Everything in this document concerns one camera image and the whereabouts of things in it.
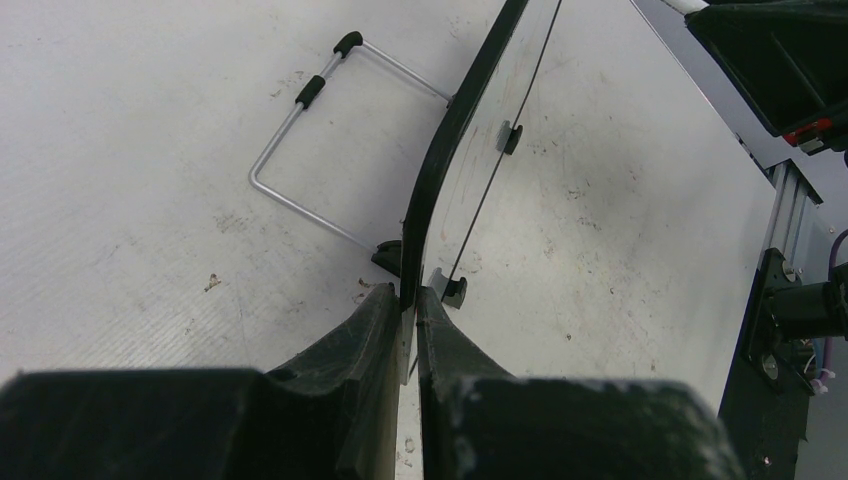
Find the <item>aluminium frame rail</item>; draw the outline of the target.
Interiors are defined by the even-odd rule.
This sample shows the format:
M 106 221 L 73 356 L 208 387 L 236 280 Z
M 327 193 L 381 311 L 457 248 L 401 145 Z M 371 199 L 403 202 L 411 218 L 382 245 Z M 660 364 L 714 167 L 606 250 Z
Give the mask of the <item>aluminium frame rail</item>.
M 811 157 L 776 141 L 762 149 L 736 134 L 735 139 L 771 184 L 765 213 L 750 220 L 756 227 L 734 264 L 752 280 L 764 251 L 776 247 L 794 275 L 823 281 L 832 263 L 847 261 L 847 153 L 825 151 Z

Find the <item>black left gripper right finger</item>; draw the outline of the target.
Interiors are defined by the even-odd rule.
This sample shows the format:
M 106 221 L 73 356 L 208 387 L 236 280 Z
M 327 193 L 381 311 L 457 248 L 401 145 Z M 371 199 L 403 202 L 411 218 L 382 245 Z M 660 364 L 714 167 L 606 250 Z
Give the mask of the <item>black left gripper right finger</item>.
M 741 479 L 717 415 L 673 381 L 519 378 L 416 296 L 428 479 Z

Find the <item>black framed whiteboard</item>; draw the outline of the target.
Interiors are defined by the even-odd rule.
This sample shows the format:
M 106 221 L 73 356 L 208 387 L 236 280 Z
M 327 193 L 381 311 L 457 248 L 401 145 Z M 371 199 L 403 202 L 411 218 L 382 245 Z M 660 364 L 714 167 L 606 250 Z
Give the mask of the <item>black framed whiteboard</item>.
M 485 36 L 424 155 L 401 237 L 373 263 L 399 278 L 400 321 L 392 373 L 405 385 L 417 358 L 421 288 L 460 306 L 462 259 L 501 161 L 520 142 L 520 121 L 559 11 L 559 1 L 508 1 Z

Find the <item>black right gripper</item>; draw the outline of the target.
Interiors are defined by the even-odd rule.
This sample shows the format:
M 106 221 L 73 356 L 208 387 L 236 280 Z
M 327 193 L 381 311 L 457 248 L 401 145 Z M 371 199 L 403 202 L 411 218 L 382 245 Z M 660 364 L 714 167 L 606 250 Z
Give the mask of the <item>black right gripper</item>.
M 758 262 L 719 408 L 748 479 L 791 479 L 810 401 L 836 373 L 847 337 L 847 261 L 825 280 L 798 279 L 776 247 Z

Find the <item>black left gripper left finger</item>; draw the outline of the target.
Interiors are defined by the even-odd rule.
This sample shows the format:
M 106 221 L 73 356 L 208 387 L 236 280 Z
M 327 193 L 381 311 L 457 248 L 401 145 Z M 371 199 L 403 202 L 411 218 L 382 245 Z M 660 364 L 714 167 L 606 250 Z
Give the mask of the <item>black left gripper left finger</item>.
M 375 286 L 283 365 L 52 371 L 1 391 L 5 479 L 391 479 L 399 300 Z

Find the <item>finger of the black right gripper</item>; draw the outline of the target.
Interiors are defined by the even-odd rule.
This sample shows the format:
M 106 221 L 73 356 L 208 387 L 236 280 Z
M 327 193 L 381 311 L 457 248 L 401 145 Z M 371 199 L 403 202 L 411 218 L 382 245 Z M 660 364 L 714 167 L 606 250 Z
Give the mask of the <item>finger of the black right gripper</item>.
M 711 1 L 685 26 L 772 136 L 846 131 L 846 2 Z

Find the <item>white marker pen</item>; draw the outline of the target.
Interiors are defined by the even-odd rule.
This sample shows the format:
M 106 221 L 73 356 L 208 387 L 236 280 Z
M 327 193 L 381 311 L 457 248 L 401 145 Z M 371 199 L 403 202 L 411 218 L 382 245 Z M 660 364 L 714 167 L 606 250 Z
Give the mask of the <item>white marker pen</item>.
M 662 0 L 662 2 L 681 15 L 701 11 L 709 6 L 704 0 Z

